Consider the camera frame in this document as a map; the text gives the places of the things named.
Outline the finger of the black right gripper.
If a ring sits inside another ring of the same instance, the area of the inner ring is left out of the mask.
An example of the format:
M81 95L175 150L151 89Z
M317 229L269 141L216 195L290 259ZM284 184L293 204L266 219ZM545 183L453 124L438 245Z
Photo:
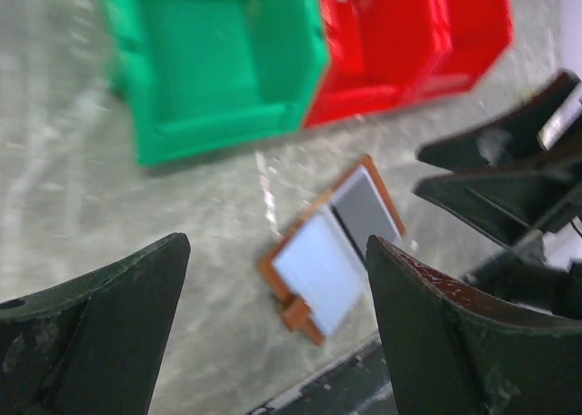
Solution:
M561 68L505 114L416 152L420 162L453 172L501 167L548 151L581 130L581 77Z
M579 171L481 169L424 178L414 193L502 247L557 233L581 213Z

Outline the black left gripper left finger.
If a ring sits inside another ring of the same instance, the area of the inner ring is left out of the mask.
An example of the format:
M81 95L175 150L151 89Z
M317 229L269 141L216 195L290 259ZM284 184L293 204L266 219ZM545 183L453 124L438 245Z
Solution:
M189 257L186 234L172 233L3 302L2 413L148 413Z

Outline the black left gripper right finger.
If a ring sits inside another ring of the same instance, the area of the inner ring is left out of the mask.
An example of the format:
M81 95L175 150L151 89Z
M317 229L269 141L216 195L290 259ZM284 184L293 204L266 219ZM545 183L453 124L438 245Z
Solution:
M367 241L376 321L401 414L578 414L581 266L505 253L459 280Z

